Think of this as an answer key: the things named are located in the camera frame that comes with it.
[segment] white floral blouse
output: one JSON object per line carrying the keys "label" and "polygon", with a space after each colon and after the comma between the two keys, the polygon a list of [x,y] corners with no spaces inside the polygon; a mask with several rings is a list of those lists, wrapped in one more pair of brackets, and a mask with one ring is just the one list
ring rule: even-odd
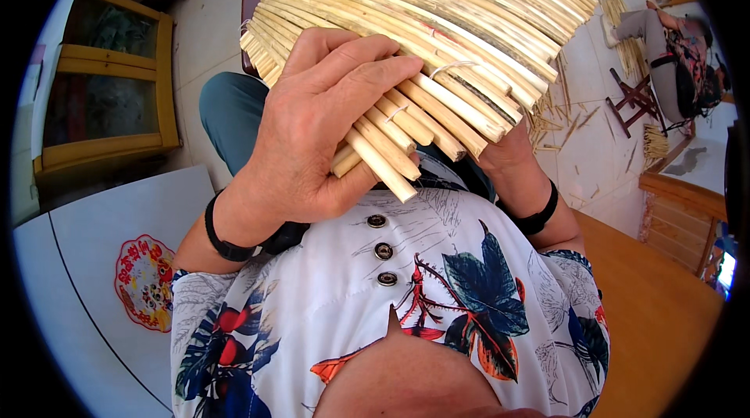
{"label": "white floral blouse", "polygon": [[406,334],[465,354],[507,408],[588,416],[609,332],[585,257],[537,253],[508,217],[465,191],[401,204],[371,191],[302,243],[239,273],[173,281],[173,410],[309,417],[342,365]]}

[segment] hand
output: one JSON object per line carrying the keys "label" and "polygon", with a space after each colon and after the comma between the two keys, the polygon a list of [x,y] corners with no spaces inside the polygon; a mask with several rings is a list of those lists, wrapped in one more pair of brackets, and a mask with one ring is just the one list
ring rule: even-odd
{"label": "hand", "polygon": [[220,239],[251,246],[286,221],[338,217],[377,183],[364,162],[330,176],[331,160],[352,123],[420,71],[417,57],[391,57],[398,49],[385,36],[305,29],[268,93],[253,155],[217,199]]}
{"label": "hand", "polygon": [[479,155],[479,160],[474,159],[474,161],[490,179],[502,173],[509,173],[520,164],[535,163],[526,119],[521,119],[520,123],[498,143],[489,143]]}

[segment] metal button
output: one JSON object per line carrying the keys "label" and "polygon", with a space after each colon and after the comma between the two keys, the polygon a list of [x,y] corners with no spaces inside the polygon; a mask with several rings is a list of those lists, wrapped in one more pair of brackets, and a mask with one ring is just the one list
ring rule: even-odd
{"label": "metal button", "polygon": [[388,260],[393,257],[393,248],[386,243],[378,243],[375,245],[375,257],[380,260]]}
{"label": "metal button", "polygon": [[398,276],[392,272],[383,272],[377,276],[377,282],[382,286],[393,286],[398,282]]}
{"label": "metal button", "polygon": [[368,226],[374,227],[375,229],[380,229],[380,227],[383,227],[386,225],[386,217],[383,215],[372,215],[368,217]]}

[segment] wooden cabinet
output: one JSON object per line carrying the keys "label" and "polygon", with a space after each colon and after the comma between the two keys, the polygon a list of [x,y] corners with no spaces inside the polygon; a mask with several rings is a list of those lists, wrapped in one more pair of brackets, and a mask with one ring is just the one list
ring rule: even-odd
{"label": "wooden cabinet", "polygon": [[112,169],[179,146],[172,18],[131,0],[75,0],[44,123],[37,179]]}

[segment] black wristband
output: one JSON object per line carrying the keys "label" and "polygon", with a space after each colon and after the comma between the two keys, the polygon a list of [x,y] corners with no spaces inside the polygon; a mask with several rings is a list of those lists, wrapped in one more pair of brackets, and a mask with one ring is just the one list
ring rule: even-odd
{"label": "black wristband", "polygon": [[214,229],[214,204],[222,191],[219,191],[219,193],[211,198],[209,205],[205,207],[205,232],[209,235],[211,245],[214,246],[216,252],[218,252],[222,258],[231,262],[247,262],[254,255],[257,255],[257,253],[255,253],[258,248],[257,245],[253,247],[239,247],[238,245],[219,240],[219,237],[216,235],[216,230]]}
{"label": "black wristband", "polygon": [[531,216],[525,218],[516,218],[511,215],[511,212],[502,203],[502,200],[498,200],[495,206],[500,208],[508,217],[511,219],[514,225],[520,229],[525,236],[532,236],[534,234],[541,233],[541,230],[545,228],[545,224],[552,218],[557,208],[557,187],[554,182],[550,179],[550,185],[552,186],[552,192],[550,194],[550,200],[547,202],[547,206],[539,213],[534,213]]}

